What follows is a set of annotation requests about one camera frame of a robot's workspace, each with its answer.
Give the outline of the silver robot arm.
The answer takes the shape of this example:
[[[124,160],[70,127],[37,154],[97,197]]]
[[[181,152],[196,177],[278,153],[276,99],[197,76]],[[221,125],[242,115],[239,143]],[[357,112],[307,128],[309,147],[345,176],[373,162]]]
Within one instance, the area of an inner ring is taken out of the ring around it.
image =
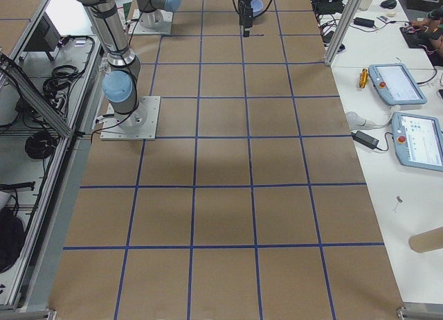
[[[111,67],[132,73],[133,63],[139,60],[129,47],[123,25],[118,14],[115,0],[76,0],[88,13],[100,43],[107,52],[107,60]],[[174,12],[181,0],[137,0],[140,13],[166,10]]]
[[[165,22],[164,12],[176,12],[181,0],[136,0],[139,23],[143,28],[155,29]]]

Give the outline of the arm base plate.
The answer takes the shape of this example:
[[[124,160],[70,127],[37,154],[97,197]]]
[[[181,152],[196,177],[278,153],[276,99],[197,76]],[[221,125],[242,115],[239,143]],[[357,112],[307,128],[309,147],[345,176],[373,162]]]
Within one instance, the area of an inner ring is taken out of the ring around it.
[[[149,140],[156,138],[156,130],[161,106],[160,96],[139,96],[138,108],[123,123],[125,116],[115,114],[109,103],[107,113],[113,114],[111,118],[104,121],[104,131],[101,131],[100,138],[103,141],[130,141]]]
[[[155,10],[141,14],[136,8],[129,20],[129,35],[170,35],[172,29],[173,12]]]

